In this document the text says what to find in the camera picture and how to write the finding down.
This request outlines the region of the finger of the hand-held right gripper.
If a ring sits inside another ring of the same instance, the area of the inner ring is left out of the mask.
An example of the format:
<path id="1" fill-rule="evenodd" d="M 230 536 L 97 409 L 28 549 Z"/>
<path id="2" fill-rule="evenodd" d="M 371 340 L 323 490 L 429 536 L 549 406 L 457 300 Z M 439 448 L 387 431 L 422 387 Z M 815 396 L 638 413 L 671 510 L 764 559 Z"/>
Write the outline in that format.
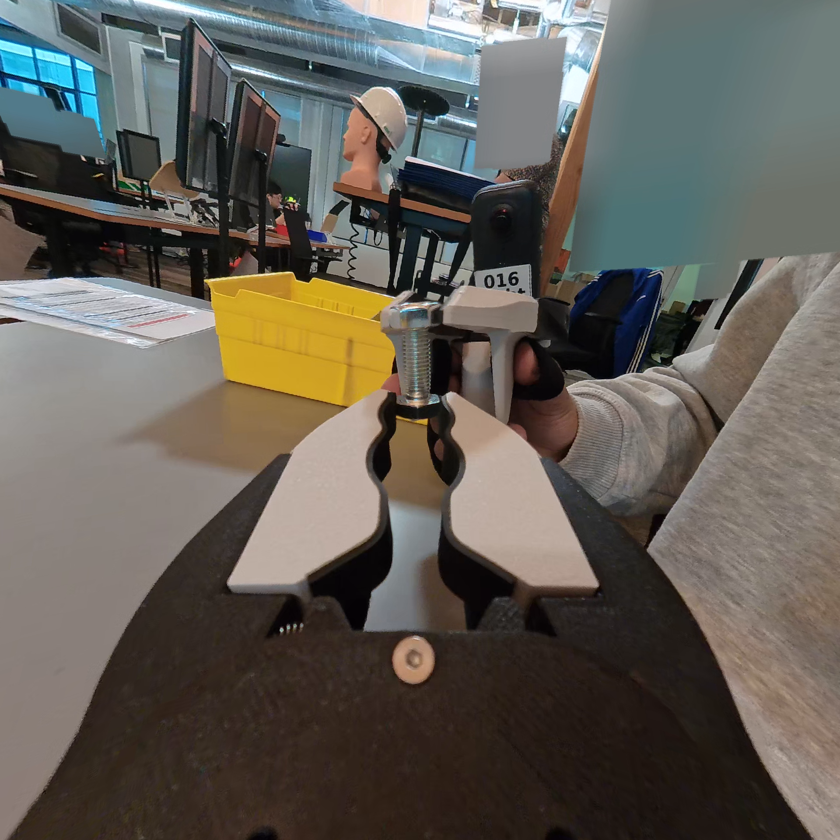
<path id="1" fill-rule="evenodd" d="M 518 292 L 463 286 L 443 306 L 443 325 L 451 329 L 530 335 L 538 322 L 538 300 Z"/>
<path id="2" fill-rule="evenodd" d="M 434 326 L 434 303 L 406 291 L 381 311 L 382 329 L 430 329 Z"/>

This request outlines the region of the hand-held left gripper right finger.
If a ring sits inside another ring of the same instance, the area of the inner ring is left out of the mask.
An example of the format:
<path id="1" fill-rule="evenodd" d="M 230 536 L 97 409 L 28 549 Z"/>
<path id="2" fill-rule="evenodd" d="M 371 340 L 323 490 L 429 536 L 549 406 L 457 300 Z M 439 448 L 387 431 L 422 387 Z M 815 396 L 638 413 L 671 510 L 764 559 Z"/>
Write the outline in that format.
<path id="1" fill-rule="evenodd" d="M 446 490 L 437 567 L 477 629 L 508 599 L 523 612 L 545 597 L 591 599 L 600 583 L 538 454 L 461 395 L 442 398 Z"/>

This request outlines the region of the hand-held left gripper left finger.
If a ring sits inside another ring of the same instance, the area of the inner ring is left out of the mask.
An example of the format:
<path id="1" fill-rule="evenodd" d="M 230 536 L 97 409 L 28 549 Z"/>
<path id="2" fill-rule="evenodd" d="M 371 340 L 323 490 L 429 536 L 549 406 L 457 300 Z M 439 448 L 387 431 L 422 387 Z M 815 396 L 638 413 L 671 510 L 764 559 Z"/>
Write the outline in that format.
<path id="1" fill-rule="evenodd" d="M 392 567 L 383 485 L 392 461 L 396 395 L 378 390 L 306 436 L 291 452 L 227 579 L 238 595 L 337 601 L 363 627 Z"/>

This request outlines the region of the silver hex bolt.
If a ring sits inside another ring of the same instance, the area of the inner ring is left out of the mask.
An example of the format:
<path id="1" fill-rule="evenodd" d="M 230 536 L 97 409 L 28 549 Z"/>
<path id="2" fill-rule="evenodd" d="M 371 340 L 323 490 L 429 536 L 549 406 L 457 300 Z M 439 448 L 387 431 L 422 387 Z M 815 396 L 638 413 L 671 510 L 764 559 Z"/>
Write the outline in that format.
<path id="1" fill-rule="evenodd" d="M 434 302 L 434 326 L 430 329 L 382 329 L 395 349 L 400 394 L 432 392 L 432 330 L 443 325 L 443 309 Z"/>

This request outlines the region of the person's right forearm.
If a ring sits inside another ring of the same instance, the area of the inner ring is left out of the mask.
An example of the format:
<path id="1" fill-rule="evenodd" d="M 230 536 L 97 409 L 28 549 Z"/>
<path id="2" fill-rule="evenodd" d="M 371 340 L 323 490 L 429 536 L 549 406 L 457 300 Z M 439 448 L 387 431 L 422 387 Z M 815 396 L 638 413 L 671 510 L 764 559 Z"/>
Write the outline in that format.
<path id="1" fill-rule="evenodd" d="M 713 344 L 667 367 L 573 384 L 578 430 L 560 465 L 619 518 L 667 512 L 755 375 Z"/>

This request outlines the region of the wooden standing desk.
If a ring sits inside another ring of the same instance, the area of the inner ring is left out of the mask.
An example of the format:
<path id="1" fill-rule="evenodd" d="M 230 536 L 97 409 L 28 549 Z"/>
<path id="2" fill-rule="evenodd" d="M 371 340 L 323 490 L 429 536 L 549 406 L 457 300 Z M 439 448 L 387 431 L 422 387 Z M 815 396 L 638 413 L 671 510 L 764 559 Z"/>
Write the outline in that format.
<path id="1" fill-rule="evenodd" d="M 388 245 L 389 295 L 413 291 L 418 297 L 448 297 L 455 289 L 457 272 L 471 243 L 467 213 L 418 202 L 397 190 L 385 194 L 341 182 L 333 183 L 332 188 L 350 202 L 352 225 L 383 228 Z M 444 278 L 436 281 L 438 246 L 446 243 L 456 244 L 455 256 Z"/>

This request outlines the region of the grey desk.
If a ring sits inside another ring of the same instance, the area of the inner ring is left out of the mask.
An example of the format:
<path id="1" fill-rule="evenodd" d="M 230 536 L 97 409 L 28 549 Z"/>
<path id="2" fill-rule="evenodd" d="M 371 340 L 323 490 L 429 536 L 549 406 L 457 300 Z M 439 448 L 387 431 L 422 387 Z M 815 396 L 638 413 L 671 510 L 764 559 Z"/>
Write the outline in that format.
<path id="1" fill-rule="evenodd" d="M 334 412 L 225 383 L 212 332 L 136 350 L 2 328 L 2 838 L 168 562 Z"/>

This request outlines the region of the person's right hand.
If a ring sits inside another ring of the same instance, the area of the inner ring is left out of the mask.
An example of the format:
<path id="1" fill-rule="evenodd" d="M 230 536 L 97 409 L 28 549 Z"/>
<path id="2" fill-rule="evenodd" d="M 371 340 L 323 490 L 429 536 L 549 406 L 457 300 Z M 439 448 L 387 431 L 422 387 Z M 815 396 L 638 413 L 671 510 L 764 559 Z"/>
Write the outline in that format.
<path id="1" fill-rule="evenodd" d="M 579 430 L 576 404 L 557 361 L 535 339 L 521 339 L 513 357 L 509 426 L 544 458 L 561 462 Z"/>

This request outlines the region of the stack of blue folders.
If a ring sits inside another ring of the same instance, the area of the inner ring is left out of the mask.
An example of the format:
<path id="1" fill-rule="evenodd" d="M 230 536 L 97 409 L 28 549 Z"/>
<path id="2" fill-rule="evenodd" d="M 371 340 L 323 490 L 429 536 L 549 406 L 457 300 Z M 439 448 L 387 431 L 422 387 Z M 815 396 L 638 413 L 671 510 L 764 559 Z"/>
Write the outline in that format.
<path id="1" fill-rule="evenodd" d="M 468 202 L 481 190 L 496 183 L 479 178 L 477 175 L 454 170 L 441 164 L 407 156 L 398 179 L 403 184 L 420 186 L 433 193 L 446 193 L 458 196 Z"/>

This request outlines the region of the black office chair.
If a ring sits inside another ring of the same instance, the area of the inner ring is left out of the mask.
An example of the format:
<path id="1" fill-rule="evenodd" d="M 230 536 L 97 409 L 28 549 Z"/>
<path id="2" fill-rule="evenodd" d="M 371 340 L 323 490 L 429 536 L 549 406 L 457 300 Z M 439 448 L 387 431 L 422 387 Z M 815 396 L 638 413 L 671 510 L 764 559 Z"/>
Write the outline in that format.
<path id="1" fill-rule="evenodd" d="M 313 277 L 326 272 L 332 262 L 342 259 L 341 249 L 329 243 L 312 243 L 302 211 L 287 206 L 283 217 L 289 239 L 288 269 L 297 280 L 309 282 Z"/>

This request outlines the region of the yellow plastic bin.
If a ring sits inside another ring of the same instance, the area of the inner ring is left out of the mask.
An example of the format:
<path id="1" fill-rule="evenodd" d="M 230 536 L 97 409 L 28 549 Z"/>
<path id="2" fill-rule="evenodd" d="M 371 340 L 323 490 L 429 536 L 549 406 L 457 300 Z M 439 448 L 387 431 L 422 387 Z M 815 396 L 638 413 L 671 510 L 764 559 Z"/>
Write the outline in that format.
<path id="1" fill-rule="evenodd" d="M 207 282 L 229 382 L 350 406 L 392 374 L 380 312 L 392 299 L 290 272 Z"/>

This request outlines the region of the blue jacket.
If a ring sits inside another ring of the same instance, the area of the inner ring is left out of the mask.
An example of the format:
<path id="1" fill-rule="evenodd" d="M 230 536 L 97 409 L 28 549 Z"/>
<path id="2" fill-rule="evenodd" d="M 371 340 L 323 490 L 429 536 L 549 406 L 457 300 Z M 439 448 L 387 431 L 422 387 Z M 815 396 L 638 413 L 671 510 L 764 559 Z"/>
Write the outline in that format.
<path id="1" fill-rule="evenodd" d="M 636 373 L 662 303 L 662 269 L 610 269 L 580 291 L 570 311 L 571 369 L 595 379 Z"/>

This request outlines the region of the mannequin head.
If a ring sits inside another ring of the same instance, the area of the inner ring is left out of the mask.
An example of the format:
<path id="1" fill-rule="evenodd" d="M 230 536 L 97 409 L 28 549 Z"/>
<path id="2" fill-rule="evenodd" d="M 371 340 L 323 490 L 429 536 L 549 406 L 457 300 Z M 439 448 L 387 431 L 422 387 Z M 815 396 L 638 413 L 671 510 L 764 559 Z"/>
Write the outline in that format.
<path id="1" fill-rule="evenodd" d="M 358 106 L 350 113 L 343 135 L 343 159 L 350 164 L 339 183 L 367 192 L 383 194 L 380 177 L 383 156 L 391 150 L 379 126 Z"/>

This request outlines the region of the black disc on pole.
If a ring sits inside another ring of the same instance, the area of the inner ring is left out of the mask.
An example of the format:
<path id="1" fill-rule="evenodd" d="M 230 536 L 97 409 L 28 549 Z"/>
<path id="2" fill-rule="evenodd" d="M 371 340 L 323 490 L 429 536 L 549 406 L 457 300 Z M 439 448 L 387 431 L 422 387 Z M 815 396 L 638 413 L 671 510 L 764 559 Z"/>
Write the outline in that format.
<path id="1" fill-rule="evenodd" d="M 426 118 L 437 119 L 448 115 L 449 103 L 445 97 L 425 87 L 402 85 L 397 92 L 406 110 L 415 112 L 416 126 L 412 147 L 406 157 L 417 157 Z"/>

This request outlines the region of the white hard hat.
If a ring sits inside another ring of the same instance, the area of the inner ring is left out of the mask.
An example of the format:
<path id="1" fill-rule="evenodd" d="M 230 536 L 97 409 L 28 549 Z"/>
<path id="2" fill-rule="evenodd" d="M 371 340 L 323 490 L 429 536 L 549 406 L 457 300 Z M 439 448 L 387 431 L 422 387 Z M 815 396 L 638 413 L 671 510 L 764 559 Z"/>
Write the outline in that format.
<path id="1" fill-rule="evenodd" d="M 376 127 L 375 148 L 382 161 L 403 144 L 407 133 L 406 109 L 392 87 L 372 87 L 359 97 L 350 96 L 353 105 Z"/>

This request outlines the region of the medium black monitor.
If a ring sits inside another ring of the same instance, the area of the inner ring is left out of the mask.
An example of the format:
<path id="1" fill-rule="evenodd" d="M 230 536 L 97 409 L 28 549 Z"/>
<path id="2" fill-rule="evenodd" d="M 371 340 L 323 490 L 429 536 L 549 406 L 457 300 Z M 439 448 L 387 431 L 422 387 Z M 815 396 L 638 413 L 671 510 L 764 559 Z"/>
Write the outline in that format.
<path id="1" fill-rule="evenodd" d="M 228 126 L 228 196 L 262 206 L 277 147 L 280 114 L 246 80 L 237 83 Z"/>

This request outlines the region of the person's grey sweatshirt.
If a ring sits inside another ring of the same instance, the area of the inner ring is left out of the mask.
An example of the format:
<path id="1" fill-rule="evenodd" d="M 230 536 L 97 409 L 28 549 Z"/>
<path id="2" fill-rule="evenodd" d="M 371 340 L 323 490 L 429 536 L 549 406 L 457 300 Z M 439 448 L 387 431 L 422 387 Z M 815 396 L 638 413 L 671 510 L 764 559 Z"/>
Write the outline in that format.
<path id="1" fill-rule="evenodd" d="M 722 426 L 651 547 L 814 838 L 838 838 L 838 283 L 838 253 L 783 258 L 675 362 Z"/>

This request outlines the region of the large black monitor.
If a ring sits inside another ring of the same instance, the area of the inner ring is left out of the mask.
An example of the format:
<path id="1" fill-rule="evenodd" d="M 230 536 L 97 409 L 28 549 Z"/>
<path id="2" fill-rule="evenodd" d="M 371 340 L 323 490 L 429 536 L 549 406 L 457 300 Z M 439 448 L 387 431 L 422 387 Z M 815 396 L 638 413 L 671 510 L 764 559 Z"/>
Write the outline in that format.
<path id="1" fill-rule="evenodd" d="M 182 30 L 178 70 L 175 171 L 189 191 L 216 196 L 217 139 L 227 134 L 228 96 L 233 69 L 199 24 L 188 19 Z"/>

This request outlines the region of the laminated paper sheet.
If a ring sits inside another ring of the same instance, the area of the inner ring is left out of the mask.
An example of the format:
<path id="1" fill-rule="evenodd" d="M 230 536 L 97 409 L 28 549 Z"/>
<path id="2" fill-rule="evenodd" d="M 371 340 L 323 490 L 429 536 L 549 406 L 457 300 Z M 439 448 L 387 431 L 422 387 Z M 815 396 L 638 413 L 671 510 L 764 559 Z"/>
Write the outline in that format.
<path id="1" fill-rule="evenodd" d="M 215 330 L 212 310 L 77 278 L 4 280 L 1 315 L 142 349 Z"/>

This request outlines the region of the small black monitor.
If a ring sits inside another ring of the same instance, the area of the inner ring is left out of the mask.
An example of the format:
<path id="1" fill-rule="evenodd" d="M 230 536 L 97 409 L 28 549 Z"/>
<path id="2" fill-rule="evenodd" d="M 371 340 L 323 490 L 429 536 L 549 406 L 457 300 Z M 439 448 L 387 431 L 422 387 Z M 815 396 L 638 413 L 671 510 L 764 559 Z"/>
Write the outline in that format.
<path id="1" fill-rule="evenodd" d="M 160 139 L 154 135 L 122 129 L 117 132 L 122 175 L 139 182 L 150 182 L 161 168 Z"/>

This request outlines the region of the long wooden office table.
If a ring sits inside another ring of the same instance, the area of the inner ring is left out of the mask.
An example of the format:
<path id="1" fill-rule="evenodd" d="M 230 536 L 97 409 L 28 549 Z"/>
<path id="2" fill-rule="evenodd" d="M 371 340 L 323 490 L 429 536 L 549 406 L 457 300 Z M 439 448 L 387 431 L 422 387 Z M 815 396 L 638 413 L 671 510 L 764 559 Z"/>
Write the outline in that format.
<path id="1" fill-rule="evenodd" d="M 217 256 L 223 261 L 222 268 L 225 268 L 224 261 L 226 258 L 222 257 L 221 252 L 223 244 L 221 241 L 222 234 L 217 227 L 188 222 L 183 218 L 173 214 L 167 214 L 164 211 L 119 205 L 80 196 L 69 196 L 62 193 L 45 192 L 7 183 L 1 184 L 1 195 L 10 202 L 35 205 L 57 214 L 83 217 L 98 223 L 110 224 L 111 226 L 141 228 L 141 230 L 176 230 L 182 234 L 183 241 L 176 243 L 175 246 L 185 248 L 190 253 L 199 250 L 202 252 L 209 249 L 216 250 Z M 267 234 L 261 228 L 258 228 L 258 234 L 248 234 L 237 229 L 230 230 L 225 241 L 235 239 L 245 243 L 248 247 L 254 247 L 255 245 L 259 246 L 259 243 L 263 242 L 262 239 L 259 239 L 258 235 L 264 235 L 263 239 L 265 242 L 263 246 L 265 248 L 289 250 L 289 239 L 287 236 L 281 236 L 277 233 Z M 342 251 L 350 248 L 347 245 L 339 245 L 331 241 L 324 244 L 327 243 Z M 190 257 L 190 272 L 190 294 L 193 298 L 203 300 L 205 298 L 204 288 L 206 280 L 203 262 L 198 257 Z"/>

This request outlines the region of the wooden post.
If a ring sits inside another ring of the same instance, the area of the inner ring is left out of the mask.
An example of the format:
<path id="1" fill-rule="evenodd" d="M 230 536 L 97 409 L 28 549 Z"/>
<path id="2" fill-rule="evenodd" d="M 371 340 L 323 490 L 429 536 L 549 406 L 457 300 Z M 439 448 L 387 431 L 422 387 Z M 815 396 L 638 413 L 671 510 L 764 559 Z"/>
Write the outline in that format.
<path id="1" fill-rule="evenodd" d="M 553 272 L 560 264 L 563 244 L 577 206 L 603 45 L 604 38 L 601 39 L 595 52 L 591 72 L 575 114 L 549 204 L 549 222 L 542 242 L 538 298 L 547 294 Z"/>

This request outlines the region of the silver air duct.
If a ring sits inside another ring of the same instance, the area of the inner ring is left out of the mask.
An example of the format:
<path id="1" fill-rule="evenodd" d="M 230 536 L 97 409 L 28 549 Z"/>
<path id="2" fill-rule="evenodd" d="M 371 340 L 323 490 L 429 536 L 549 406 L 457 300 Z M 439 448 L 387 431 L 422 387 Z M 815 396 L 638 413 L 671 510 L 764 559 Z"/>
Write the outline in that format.
<path id="1" fill-rule="evenodd" d="M 472 60 L 480 54 L 474 41 L 402 24 L 378 30 L 369 18 L 352 13 L 349 23 L 335 17 L 311 19 L 237 2 L 115 2 L 126 18 L 147 24 L 174 26 L 193 18 L 224 35 L 237 35 L 263 44 L 285 46 L 369 66 L 412 66 L 426 58 Z"/>

